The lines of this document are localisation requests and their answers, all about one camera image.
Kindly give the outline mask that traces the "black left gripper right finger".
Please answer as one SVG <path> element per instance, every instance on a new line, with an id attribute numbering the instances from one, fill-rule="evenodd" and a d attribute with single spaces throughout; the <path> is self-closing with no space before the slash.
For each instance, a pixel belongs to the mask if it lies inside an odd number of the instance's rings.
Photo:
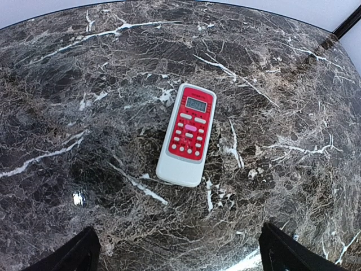
<path id="1" fill-rule="evenodd" d="M 309 251 L 271 223 L 263 224 L 258 241 L 264 270 L 344 270 L 344 268 Z"/>

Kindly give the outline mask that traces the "white and red remote control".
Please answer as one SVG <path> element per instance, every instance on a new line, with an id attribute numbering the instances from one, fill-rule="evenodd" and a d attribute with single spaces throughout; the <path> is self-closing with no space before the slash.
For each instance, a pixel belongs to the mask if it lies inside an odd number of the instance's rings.
<path id="1" fill-rule="evenodd" d="M 213 91 L 180 85 L 156 167 L 159 179 L 184 187 L 200 184 L 216 103 Z"/>

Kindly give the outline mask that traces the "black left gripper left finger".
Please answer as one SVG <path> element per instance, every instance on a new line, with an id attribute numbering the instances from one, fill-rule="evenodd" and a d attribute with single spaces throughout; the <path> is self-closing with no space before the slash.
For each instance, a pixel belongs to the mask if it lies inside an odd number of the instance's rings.
<path id="1" fill-rule="evenodd" d="M 97 270 L 100 248 L 95 230 L 88 226 L 55 252 L 23 271 Z"/>

